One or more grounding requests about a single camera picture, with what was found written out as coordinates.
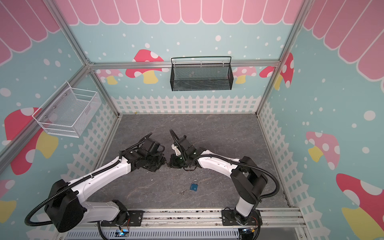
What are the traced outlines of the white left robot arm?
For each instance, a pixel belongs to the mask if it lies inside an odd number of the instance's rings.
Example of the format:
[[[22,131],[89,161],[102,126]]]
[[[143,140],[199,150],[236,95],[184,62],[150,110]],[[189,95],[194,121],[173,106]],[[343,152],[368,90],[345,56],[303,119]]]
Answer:
[[[120,151],[115,159],[99,169],[70,182],[57,181],[50,192],[51,200],[45,205],[51,223],[60,233],[83,223],[127,225],[131,216],[123,203],[118,200],[95,203],[89,202],[88,198],[134,170],[144,168],[155,172],[166,162],[164,150],[159,142],[144,137],[137,144]]]

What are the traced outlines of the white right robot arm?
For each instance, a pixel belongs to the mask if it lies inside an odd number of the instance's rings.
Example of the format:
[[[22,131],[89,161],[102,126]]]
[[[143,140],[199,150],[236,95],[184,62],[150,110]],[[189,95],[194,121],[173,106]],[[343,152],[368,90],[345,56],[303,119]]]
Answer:
[[[255,213],[254,208],[262,199],[274,196],[279,190],[279,185],[276,185],[275,191],[263,194],[268,178],[273,181],[276,178],[268,171],[259,168],[251,158],[245,156],[241,159],[232,159],[214,154],[205,148],[197,149],[187,140],[187,136],[179,138],[174,131],[171,130],[170,133],[174,140],[172,149],[175,153],[171,155],[169,167],[185,171],[208,169],[229,177],[240,196],[232,214],[240,225],[248,223],[249,218]]]

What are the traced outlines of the blue padlock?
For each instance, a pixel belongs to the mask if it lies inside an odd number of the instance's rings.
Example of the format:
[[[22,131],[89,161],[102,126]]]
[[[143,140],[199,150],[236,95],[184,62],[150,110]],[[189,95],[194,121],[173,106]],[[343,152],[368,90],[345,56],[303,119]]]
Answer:
[[[199,182],[197,180],[194,180],[190,186],[190,190],[196,192],[198,190],[198,184]]]

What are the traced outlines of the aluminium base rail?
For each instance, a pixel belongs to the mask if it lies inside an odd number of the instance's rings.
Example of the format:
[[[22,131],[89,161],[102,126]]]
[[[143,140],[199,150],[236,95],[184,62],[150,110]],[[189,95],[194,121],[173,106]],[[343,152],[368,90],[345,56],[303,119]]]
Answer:
[[[244,226],[228,220],[222,209],[131,210],[128,225],[80,224],[57,240],[238,240]],[[260,208],[260,240],[310,240],[311,236],[298,208]]]

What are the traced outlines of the black mesh wall basket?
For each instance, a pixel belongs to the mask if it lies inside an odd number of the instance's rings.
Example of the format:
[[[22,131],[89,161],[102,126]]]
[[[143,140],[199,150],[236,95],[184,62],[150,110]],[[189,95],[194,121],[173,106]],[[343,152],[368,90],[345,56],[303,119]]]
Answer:
[[[227,91],[234,82],[232,57],[171,58],[172,91]]]

